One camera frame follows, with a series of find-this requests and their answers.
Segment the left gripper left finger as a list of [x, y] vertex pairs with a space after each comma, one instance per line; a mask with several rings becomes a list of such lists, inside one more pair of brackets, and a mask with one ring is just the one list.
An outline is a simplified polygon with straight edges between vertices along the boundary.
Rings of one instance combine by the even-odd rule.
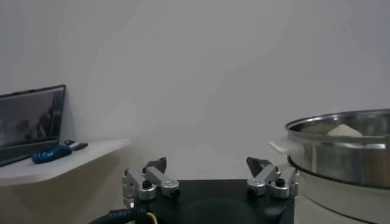
[[131, 208], [136, 200], [152, 201], [157, 193], [165, 198], [176, 200], [180, 197], [180, 184], [165, 175], [167, 158], [149, 161], [141, 170], [126, 169], [122, 176], [122, 200]]

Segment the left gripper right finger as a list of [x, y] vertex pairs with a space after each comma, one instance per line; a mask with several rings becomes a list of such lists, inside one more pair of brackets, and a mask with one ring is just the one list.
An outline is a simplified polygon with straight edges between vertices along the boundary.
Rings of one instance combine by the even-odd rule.
[[276, 166], [266, 159], [247, 157], [246, 163], [252, 178], [246, 181], [247, 195], [255, 199], [269, 193], [276, 199], [298, 195], [299, 174], [290, 165]]

